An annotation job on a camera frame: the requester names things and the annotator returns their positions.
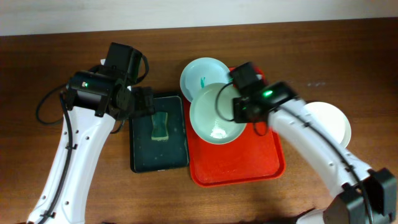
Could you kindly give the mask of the light green plate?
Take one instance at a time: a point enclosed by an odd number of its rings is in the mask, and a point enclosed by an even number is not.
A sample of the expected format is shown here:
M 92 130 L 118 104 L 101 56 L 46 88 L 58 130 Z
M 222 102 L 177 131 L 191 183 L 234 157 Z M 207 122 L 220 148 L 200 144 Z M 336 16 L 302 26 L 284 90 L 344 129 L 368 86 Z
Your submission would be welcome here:
M 233 119 L 233 98 L 239 97 L 231 85 L 212 83 L 198 92 L 190 105 L 190 122 L 194 132 L 211 144 L 227 144 L 237 139 L 245 123 Z

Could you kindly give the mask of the green yellow sponge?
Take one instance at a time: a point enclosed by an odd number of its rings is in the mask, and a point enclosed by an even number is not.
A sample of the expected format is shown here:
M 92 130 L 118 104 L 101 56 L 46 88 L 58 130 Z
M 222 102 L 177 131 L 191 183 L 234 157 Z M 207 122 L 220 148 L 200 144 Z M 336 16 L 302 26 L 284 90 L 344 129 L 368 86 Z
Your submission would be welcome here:
M 152 134 L 153 141 L 167 141 L 169 139 L 169 132 L 167 130 L 168 113 L 164 111 L 156 112 L 152 115 Z

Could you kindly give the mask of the light blue plate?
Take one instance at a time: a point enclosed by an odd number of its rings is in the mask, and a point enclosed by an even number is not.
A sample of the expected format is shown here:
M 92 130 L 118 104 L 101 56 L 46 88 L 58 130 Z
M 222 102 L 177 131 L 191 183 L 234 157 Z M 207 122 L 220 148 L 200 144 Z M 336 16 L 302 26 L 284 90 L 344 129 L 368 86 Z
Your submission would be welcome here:
M 180 89 L 189 101 L 196 97 L 198 92 L 212 83 L 228 83 L 229 68 L 221 61 L 202 57 L 191 61 L 180 76 Z

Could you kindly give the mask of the white plate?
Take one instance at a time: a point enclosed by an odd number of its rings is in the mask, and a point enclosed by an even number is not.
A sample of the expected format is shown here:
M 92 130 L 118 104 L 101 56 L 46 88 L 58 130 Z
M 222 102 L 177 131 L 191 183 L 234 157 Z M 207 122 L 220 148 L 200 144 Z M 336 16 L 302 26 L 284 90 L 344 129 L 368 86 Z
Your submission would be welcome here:
M 325 129 L 343 147 L 347 147 L 351 141 L 351 125 L 346 115 L 336 106 L 315 101 L 307 103 L 305 108 L 317 119 Z

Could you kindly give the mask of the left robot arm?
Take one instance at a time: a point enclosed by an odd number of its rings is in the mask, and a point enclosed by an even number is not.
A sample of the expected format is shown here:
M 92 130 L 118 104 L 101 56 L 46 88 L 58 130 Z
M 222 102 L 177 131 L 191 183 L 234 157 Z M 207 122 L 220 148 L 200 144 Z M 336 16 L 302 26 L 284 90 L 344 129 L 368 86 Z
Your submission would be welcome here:
M 88 192 L 101 150 L 116 122 L 155 113 L 140 66 L 146 56 L 111 43 L 104 63 L 76 72 L 60 93 L 62 135 L 42 194 L 28 223 L 84 223 Z

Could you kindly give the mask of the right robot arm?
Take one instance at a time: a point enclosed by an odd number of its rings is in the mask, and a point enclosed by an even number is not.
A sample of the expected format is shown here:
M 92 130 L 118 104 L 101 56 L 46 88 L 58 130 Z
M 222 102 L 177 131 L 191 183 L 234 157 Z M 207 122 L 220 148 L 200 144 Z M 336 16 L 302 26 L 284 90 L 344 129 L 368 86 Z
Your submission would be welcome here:
M 281 223 L 392 223 L 397 217 L 397 179 L 386 168 L 375 171 L 338 143 L 305 108 L 285 82 L 257 77 L 251 62 L 229 72 L 240 96 L 233 99 L 233 121 L 264 122 L 288 141 L 318 173 L 333 197 L 324 209 L 311 209 Z

